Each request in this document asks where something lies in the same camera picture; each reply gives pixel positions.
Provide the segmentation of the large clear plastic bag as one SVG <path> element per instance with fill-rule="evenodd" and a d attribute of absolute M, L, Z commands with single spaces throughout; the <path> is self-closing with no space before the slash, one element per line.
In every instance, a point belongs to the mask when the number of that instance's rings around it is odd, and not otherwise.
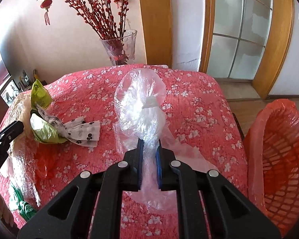
<path fill-rule="evenodd" d="M 10 182 L 21 190 L 27 202 L 41 205 L 41 198 L 36 188 L 37 160 L 34 158 L 38 144 L 28 138 L 15 139 L 9 149 L 7 159 Z"/>

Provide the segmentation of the small clear plastic bag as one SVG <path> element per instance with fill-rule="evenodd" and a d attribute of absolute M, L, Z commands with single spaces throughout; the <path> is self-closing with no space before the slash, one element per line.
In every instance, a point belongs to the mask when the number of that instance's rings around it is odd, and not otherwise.
<path fill-rule="evenodd" d="M 196 147 L 181 144 L 169 130 L 170 122 L 161 105 L 166 97 L 166 85 L 151 69 L 130 70 L 114 94 L 114 110 L 118 121 L 113 125 L 117 151 L 134 149 L 138 140 L 144 141 L 141 156 L 141 189 L 129 196 L 155 214 L 174 214 L 177 197 L 173 191 L 158 188 L 155 153 L 160 142 L 180 161 L 186 163 L 200 156 Z"/>

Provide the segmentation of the orange lined trash basket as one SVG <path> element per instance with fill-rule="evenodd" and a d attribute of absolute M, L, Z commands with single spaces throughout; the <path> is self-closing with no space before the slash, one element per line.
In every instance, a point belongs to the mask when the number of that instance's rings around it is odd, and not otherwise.
<path fill-rule="evenodd" d="M 299 219 L 299 111 L 277 99 L 261 110 L 243 140 L 248 199 L 283 236 Z"/>

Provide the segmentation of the beige crumpled paper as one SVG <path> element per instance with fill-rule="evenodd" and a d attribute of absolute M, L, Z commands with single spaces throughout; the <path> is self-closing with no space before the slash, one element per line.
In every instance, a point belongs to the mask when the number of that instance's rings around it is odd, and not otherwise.
<path fill-rule="evenodd" d="M 33 132 L 30 126 L 31 111 L 30 93 L 18 94 L 12 105 L 6 113 L 5 124 L 8 125 L 13 121 L 21 121 L 24 125 L 24 134 L 27 138 L 33 138 Z"/>

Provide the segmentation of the dark green plastic bag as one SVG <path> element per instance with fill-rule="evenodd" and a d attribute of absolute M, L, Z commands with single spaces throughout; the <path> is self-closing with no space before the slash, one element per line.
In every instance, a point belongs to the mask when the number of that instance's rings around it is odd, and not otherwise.
<path fill-rule="evenodd" d="M 10 207 L 12 210 L 17 210 L 19 215 L 28 222 L 38 211 L 25 201 L 21 190 L 13 184 L 10 192 Z"/>

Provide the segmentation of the light green plastic bag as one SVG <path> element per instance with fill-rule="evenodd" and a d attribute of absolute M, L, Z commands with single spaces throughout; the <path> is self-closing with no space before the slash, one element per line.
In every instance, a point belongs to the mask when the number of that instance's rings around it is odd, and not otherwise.
<path fill-rule="evenodd" d="M 32 85 L 30 95 L 30 126 L 34 137 L 43 144 L 63 144 L 67 139 L 61 135 L 61 121 L 46 112 L 52 102 L 50 93 L 37 79 Z"/>

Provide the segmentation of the orange plastic bag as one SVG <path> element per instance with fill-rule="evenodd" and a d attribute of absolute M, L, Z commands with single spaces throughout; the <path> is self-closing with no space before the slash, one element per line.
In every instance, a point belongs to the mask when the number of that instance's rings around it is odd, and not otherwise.
<path fill-rule="evenodd" d="M 41 180 L 53 178 L 62 149 L 62 144 L 39 144 L 34 155 L 34 160 L 36 161 L 35 174 L 37 178 Z"/>

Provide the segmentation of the paw print tissue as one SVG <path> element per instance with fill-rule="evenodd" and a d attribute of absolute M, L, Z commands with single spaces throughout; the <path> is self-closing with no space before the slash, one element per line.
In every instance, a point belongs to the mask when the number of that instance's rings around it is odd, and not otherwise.
<path fill-rule="evenodd" d="M 85 147 L 97 146 L 100 137 L 100 127 L 100 121 L 86 122 L 84 117 L 62 123 L 59 126 L 61 135 L 64 138 Z"/>

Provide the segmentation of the red floral tablecloth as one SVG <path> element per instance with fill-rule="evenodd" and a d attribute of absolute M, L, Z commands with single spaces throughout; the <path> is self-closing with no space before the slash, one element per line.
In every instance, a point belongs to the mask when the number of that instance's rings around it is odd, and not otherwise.
<path fill-rule="evenodd" d="M 100 140 L 95 148 L 66 142 L 59 154 L 53 178 L 36 178 L 45 205 L 81 171 L 104 171 L 122 155 L 115 146 L 117 121 L 113 96 L 118 83 L 132 66 L 113 66 L 64 75 L 47 85 L 53 98 L 48 112 L 68 122 L 77 117 L 100 121 Z M 218 83 L 210 76 L 153 66 L 166 85 L 162 110 L 171 134 L 182 144 L 196 147 L 242 193 L 247 193 L 247 162 L 241 136 Z M 177 214 L 155 214 L 145 205 L 123 195 L 121 238 L 177 238 Z"/>

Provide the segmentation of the small red lantern ornament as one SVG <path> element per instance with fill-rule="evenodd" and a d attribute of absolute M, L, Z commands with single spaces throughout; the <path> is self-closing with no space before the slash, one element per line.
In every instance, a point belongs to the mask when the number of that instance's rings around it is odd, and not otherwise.
<path fill-rule="evenodd" d="M 52 0 L 43 0 L 42 3 L 40 4 L 40 7 L 45 10 L 44 19 L 46 25 L 50 25 L 48 11 L 51 5 L 52 5 Z"/>

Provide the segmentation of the glass vase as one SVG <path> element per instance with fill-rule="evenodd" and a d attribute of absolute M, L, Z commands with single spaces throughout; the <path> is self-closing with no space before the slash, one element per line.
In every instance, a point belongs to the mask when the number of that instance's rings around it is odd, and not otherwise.
<path fill-rule="evenodd" d="M 121 38 L 101 40 L 113 66 L 133 64 L 136 50 L 136 30 L 126 30 Z"/>

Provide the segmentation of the red berry branches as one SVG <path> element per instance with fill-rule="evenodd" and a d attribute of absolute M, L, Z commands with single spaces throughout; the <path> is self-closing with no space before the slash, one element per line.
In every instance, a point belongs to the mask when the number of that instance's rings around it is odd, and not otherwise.
<path fill-rule="evenodd" d="M 124 36 L 129 0 L 64 0 L 64 2 L 83 18 L 101 40 Z"/>

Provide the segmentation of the frosted glass door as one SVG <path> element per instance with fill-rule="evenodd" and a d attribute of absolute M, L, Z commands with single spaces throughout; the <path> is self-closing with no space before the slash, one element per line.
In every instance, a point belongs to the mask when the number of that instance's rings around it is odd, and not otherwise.
<path fill-rule="evenodd" d="M 253 80 L 272 20 L 272 0 L 215 0 L 212 46 L 207 74 Z"/>

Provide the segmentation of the yellow tool by wall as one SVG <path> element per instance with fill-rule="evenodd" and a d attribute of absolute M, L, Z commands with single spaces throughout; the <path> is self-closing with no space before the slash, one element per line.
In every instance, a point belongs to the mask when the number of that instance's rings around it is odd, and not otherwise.
<path fill-rule="evenodd" d="M 36 69 L 33 70 L 33 78 L 34 78 L 34 80 L 40 80 Z"/>

